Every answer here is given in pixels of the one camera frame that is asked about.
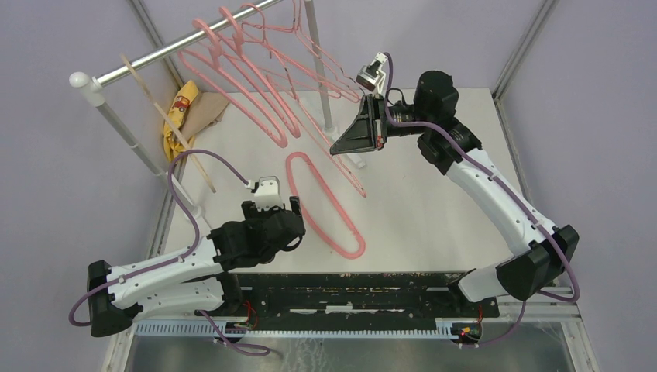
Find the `pink plastic hanger lowest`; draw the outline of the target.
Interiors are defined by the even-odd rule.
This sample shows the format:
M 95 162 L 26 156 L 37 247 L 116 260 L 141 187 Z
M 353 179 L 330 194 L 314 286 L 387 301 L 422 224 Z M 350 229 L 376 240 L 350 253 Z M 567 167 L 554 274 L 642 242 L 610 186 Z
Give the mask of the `pink plastic hanger lowest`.
M 306 166 L 308 176 L 315 182 L 313 186 L 298 185 L 296 163 Z M 291 194 L 300 198 L 304 220 L 314 234 L 341 257 L 359 259 L 366 252 L 366 240 L 309 155 L 290 153 L 285 159 L 285 173 Z

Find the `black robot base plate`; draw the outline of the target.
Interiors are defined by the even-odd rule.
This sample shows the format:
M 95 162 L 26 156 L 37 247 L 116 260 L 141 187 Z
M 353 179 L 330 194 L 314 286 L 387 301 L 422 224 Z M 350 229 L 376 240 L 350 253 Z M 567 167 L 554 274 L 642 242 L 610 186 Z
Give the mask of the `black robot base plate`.
M 462 273 L 229 274 L 239 305 L 213 316 L 247 315 L 257 331 L 420 331 L 436 319 L 497 318 L 496 297 L 469 302 Z

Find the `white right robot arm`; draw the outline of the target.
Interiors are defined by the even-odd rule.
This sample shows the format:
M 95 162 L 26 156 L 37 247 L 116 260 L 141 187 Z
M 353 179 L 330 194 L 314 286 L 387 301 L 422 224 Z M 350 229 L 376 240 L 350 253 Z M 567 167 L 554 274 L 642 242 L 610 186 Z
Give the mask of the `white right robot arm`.
M 553 299 L 575 302 L 580 288 L 570 265 L 580 236 L 571 225 L 557 226 L 533 207 L 490 159 L 476 135 L 456 116 L 459 92 L 452 77 L 426 71 L 413 101 L 390 104 L 390 82 L 383 72 L 361 71 L 355 81 L 368 92 L 353 123 L 331 146 L 332 155 L 382 150 L 391 137 L 416 135 L 425 160 L 460 186 L 495 225 L 511 257 L 473 269 L 456 280 L 449 310 L 458 316 L 474 311 L 485 298 L 510 295 L 528 300 L 544 295 L 544 286 L 567 274 L 573 293 Z

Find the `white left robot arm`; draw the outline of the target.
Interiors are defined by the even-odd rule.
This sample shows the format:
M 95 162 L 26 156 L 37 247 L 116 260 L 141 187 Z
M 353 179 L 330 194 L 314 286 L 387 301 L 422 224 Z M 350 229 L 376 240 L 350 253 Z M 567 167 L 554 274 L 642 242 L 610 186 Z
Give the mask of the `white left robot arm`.
M 111 266 L 98 260 L 88 266 L 87 299 L 91 335 L 106 337 L 134 322 L 175 311 L 216 309 L 238 313 L 244 302 L 238 283 L 228 272 L 268 264 L 280 251 L 295 250 L 306 233 L 297 196 L 290 207 L 259 211 L 244 201 L 244 220 L 213 229 L 194 250 Z

